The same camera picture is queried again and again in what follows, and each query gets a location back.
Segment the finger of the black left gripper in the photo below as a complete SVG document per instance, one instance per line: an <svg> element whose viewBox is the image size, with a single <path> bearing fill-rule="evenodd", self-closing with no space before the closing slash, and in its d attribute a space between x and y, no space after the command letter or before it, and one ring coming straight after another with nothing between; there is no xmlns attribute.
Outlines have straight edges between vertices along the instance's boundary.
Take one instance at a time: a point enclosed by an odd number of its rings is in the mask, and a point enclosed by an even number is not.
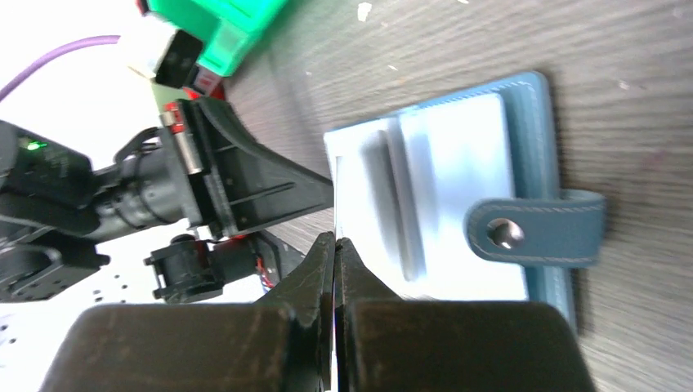
<svg viewBox="0 0 693 392"><path fill-rule="evenodd" d="M192 127L222 236L250 234L333 206L333 182L258 142L225 101L192 103Z"/></svg>

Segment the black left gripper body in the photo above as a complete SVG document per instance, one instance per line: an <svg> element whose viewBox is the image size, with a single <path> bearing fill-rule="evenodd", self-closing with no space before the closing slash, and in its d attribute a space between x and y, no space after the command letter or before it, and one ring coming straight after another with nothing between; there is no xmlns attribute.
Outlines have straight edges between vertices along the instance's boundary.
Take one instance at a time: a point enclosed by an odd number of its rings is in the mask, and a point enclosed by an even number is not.
<svg viewBox="0 0 693 392"><path fill-rule="evenodd" d="M223 100L177 100L99 171L84 154L1 124L1 238L110 241L187 220L216 237L238 225L228 171L239 128Z"/></svg>

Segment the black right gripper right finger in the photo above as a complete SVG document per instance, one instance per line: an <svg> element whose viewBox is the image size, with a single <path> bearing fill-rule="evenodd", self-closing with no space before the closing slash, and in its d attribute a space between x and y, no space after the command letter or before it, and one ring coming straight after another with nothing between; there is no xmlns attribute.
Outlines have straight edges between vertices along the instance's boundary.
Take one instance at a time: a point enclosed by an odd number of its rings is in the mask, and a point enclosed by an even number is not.
<svg viewBox="0 0 693 392"><path fill-rule="evenodd" d="M412 301L335 251L341 391L593 391L574 333L550 305Z"/></svg>

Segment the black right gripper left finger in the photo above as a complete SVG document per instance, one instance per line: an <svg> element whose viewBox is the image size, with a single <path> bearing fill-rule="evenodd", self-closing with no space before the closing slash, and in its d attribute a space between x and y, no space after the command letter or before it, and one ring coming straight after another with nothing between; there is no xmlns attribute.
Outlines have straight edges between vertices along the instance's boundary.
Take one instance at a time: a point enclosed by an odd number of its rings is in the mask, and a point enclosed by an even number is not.
<svg viewBox="0 0 693 392"><path fill-rule="evenodd" d="M101 305L70 328L44 391L324 391L336 239L251 304Z"/></svg>

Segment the blue card holder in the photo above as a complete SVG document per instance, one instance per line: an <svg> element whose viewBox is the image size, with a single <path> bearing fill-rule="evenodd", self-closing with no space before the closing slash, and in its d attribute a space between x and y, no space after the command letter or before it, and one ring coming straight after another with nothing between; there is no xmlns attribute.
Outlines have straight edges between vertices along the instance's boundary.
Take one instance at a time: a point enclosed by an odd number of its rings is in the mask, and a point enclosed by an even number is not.
<svg viewBox="0 0 693 392"><path fill-rule="evenodd" d="M595 265L606 198L561 186L536 71L327 132L334 224L407 298L539 301L577 323L572 273Z"/></svg>

